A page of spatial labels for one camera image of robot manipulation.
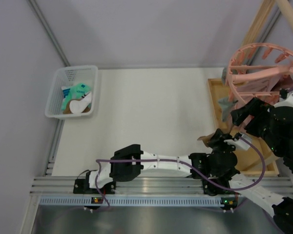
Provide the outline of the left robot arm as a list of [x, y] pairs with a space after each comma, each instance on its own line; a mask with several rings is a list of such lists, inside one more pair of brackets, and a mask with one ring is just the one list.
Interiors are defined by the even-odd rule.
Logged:
[[221, 129], [207, 140], [212, 149], [207, 153], [191, 153], [186, 156], [164, 156], [148, 153], [141, 145], [132, 144], [107, 159], [99, 159], [99, 169], [88, 174], [89, 188], [103, 188], [111, 182], [128, 182], [142, 177], [222, 177], [234, 171], [237, 157], [234, 151], [238, 140]]

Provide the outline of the grey sock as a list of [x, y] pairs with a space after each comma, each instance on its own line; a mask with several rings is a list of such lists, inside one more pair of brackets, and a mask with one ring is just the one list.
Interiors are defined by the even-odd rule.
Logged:
[[229, 97], [223, 97], [218, 100], [218, 105], [221, 109], [221, 120], [226, 122], [230, 114], [230, 110], [235, 106], [237, 100], [229, 100]]
[[227, 80], [227, 68], [223, 68], [222, 70], [222, 75], [221, 75], [221, 81], [223, 85], [226, 85], [226, 80]]

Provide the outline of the wooden rod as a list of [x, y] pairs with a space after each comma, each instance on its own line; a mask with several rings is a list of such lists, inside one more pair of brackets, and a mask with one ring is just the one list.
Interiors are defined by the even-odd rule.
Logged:
[[276, 0], [275, 2], [293, 31], [293, 8], [290, 2], [288, 0]]

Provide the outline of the white plastic basket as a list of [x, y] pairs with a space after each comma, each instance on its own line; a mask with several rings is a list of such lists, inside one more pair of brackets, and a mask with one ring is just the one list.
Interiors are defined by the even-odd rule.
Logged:
[[[86, 117], [93, 113], [98, 84], [98, 67], [95, 65], [69, 66], [54, 73], [49, 91], [45, 116], [56, 119]], [[69, 102], [89, 96], [86, 112], [68, 113]]]

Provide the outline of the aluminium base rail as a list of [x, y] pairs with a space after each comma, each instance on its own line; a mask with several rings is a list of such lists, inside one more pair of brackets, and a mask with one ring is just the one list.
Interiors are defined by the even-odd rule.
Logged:
[[[32, 195], [70, 195], [75, 188], [74, 177], [46, 176], [34, 179]], [[265, 177], [260, 185], [285, 196], [293, 196], [293, 185], [288, 177]], [[176, 177], [138, 177], [130, 182], [117, 182], [116, 192], [122, 195], [202, 195], [199, 180]]]

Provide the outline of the wooden upright post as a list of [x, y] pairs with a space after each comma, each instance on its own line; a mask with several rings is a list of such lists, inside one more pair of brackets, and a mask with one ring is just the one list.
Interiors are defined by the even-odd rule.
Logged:
[[255, 41], [259, 38], [259, 34], [261, 33], [274, 4], [274, 0], [263, 0], [261, 2], [256, 15], [252, 20], [246, 35], [244, 36], [241, 46], [255, 43]]

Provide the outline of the green blue patterned sock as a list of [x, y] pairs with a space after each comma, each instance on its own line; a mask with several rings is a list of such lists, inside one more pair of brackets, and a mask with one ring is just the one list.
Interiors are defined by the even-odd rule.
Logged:
[[67, 103], [76, 97], [74, 86], [62, 86], [63, 92], [63, 102], [61, 110], [64, 111], [66, 109]]

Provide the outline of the wooden tray frame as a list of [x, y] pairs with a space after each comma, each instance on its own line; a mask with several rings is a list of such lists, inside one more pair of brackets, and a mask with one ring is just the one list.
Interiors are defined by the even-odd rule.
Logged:
[[[221, 120], [221, 109], [218, 105], [218, 100], [225, 98], [229, 94], [229, 87], [224, 86], [220, 79], [208, 79], [207, 81], [209, 100], [211, 106], [211, 112], [213, 115], [213, 122], [215, 128], [221, 128], [223, 130], [228, 129], [229, 121], [222, 122]], [[261, 152], [264, 157], [266, 170], [265, 176], [277, 176], [279, 170], [276, 165], [277, 157], [272, 154], [266, 143], [254, 136], [252, 138], [252, 144]], [[247, 151], [237, 150], [235, 151], [237, 156], [236, 169], [244, 173], [247, 176], [259, 176], [262, 172], [262, 162], [258, 153], [249, 148]]]

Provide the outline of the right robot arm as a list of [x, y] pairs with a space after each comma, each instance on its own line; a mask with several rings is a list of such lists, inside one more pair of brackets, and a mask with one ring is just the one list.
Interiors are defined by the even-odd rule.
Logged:
[[[210, 143], [218, 145], [219, 150], [248, 150], [251, 143], [247, 135], [259, 137], [276, 157], [283, 159], [283, 164], [293, 175], [293, 93], [275, 105], [253, 98], [245, 106], [231, 112], [236, 126], [249, 116], [252, 120], [244, 128], [245, 134], [231, 136], [217, 129]], [[228, 182], [231, 190], [238, 191], [266, 211], [283, 233], [293, 234], [292, 198], [273, 193], [258, 182], [251, 182], [243, 174], [231, 175]]]

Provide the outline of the brown sock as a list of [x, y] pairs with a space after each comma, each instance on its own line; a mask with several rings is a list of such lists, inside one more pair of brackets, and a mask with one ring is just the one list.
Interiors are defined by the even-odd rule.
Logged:
[[67, 103], [66, 109], [63, 111], [64, 114], [82, 114], [90, 111], [90, 102], [73, 99]]
[[209, 148], [209, 142], [211, 140], [211, 138], [213, 137], [214, 133], [209, 134], [207, 136], [200, 136], [198, 137], [197, 141], [201, 141], [206, 147]]

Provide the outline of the pink round clip hanger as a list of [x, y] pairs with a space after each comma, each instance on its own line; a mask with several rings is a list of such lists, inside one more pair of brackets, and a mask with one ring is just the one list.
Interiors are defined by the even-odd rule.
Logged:
[[[293, 78], [293, 50], [272, 43], [251, 43], [240, 47], [230, 58], [227, 65], [226, 86], [229, 87], [229, 100], [237, 100], [233, 111], [243, 107], [246, 102], [242, 97], [277, 95], [278, 92], [241, 92], [237, 86], [249, 81], [272, 78], [274, 76], [290, 75]], [[293, 92], [293, 85], [286, 89]], [[232, 118], [229, 114], [227, 120], [232, 126]]]

